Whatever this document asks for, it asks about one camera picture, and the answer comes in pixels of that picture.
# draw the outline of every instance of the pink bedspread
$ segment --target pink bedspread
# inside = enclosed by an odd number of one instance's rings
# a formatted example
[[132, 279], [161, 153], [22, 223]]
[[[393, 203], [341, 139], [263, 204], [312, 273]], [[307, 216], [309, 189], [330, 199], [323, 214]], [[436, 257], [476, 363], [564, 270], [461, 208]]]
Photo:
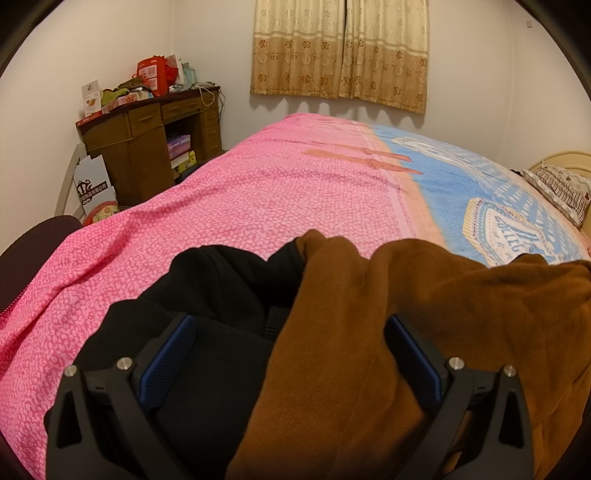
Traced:
[[225, 244], [267, 258], [316, 228], [347, 236], [370, 256], [407, 233], [378, 170], [302, 153], [322, 143], [375, 149], [367, 132], [364, 124], [291, 116], [181, 185], [64, 241], [0, 315], [0, 430], [36, 479], [45, 478], [43, 416], [64, 368], [109, 306], [136, 298], [178, 253]]
[[348, 237], [366, 257], [421, 238], [490, 266], [523, 252], [589, 259], [574, 227], [504, 167], [392, 128], [292, 115], [180, 186], [72, 234], [0, 314], [0, 430], [25, 467], [45, 478], [43, 416], [112, 303], [138, 297], [188, 248], [268, 258], [312, 228]]

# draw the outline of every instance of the patterned pillowcase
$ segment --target patterned pillowcase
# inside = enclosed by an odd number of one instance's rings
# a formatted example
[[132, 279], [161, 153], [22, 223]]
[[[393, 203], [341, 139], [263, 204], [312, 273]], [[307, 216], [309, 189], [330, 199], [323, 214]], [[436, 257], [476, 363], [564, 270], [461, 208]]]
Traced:
[[560, 212], [581, 228], [591, 203], [591, 180], [546, 162], [534, 171], [524, 170], [523, 178], [533, 185]]

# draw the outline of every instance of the metal screw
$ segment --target metal screw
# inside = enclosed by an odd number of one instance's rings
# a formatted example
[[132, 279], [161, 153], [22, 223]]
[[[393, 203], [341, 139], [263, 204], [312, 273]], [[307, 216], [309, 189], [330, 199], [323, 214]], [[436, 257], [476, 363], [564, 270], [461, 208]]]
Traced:
[[517, 370], [515, 369], [515, 367], [513, 365], [505, 365], [505, 368], [503, 369], [503, 373], [507, 377], [514, 377], [517, 375]]
[[447, 362], [447, 364], [453, 368], [454, 370], [462, 370], [465, 366], [466, 363], [464, 362], [464, 360], [462, 360], [460, 357], [458, 356], [453, 356], [449, 359], [449, 361]]
[[133, 364], [134, 361], [128, 356], [125, 356], [117, 360], [117, 368], [119, 370], [129, 370], [133, 366]]
[[68, 378], [71, 378], [74, 375], [76, 375], [77, 372], [78, 372], [78, 367], [75, 365], [70, 365], [70, 366], [66, 367], [66, 369], [64, 370], [64, 375], [67, 376]]

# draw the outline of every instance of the red gift bag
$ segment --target red gift bag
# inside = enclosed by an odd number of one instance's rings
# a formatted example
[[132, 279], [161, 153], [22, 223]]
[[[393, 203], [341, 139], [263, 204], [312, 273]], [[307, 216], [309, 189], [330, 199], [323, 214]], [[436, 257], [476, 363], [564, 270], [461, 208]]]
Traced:
[[154, 56], [138, 63], [138, 76], [150, 87], [155, 97], [168, 93], [178, 76], [178, 68], [168, 65], [164, 57]]

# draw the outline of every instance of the beige curtain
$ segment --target beige curtain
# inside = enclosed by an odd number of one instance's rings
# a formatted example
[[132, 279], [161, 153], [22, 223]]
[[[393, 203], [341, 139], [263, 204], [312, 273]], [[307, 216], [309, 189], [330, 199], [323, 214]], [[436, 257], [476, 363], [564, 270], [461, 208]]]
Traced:
[[339, 97], [345, 0], [257, 0], [251, 93]]
[[340, 96], [425, 113], [427, 0], [346, 0]]

